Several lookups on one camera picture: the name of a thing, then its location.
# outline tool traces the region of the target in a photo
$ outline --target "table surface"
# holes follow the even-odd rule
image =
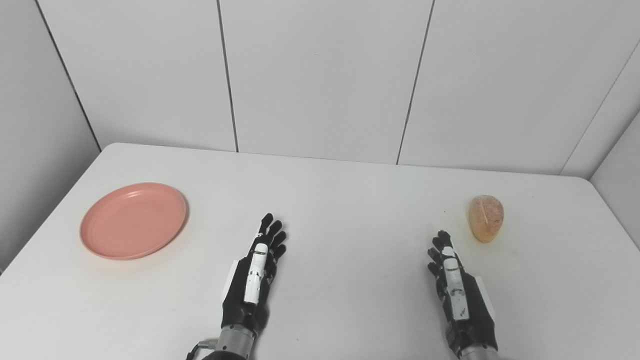
[[[144,181],[184,194],[178,237],[130,261],[85,250],[89,207]],[[479,194],[506,212],[489,244],[467,225]],[[484,280],[502,359],[637,356],[640,252],[583,179],[114,144],[0,276],[0,359],[184,359],[219,334],[268,211],[290,238],[256,359],[454,359],[426,269],[439,229]]]

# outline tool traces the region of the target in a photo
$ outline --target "robotic hand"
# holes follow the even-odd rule
[[[282,223],[273,222],[268,213],[258,230],[249,253],[238,261],[236,272],[222,303],[222,331],[215,341],[201,341],[188,354],[194,359],[199,348],[214,348],[203,360],[247,360],[253,342],[267,325],[267,297],[276,275],[278,260],[287,248]]]
[[[461,360],[497,360],[494,322],[476,278],[465,272],[446,231],[433,238],[428,268],[447,318],[447,342]]]

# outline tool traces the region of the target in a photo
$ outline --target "bread roll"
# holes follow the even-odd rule
[[[476,239],[483,243],[492,241],[502,226],[504,208],[491,195],[474,197],[469,208],[469,226]]]

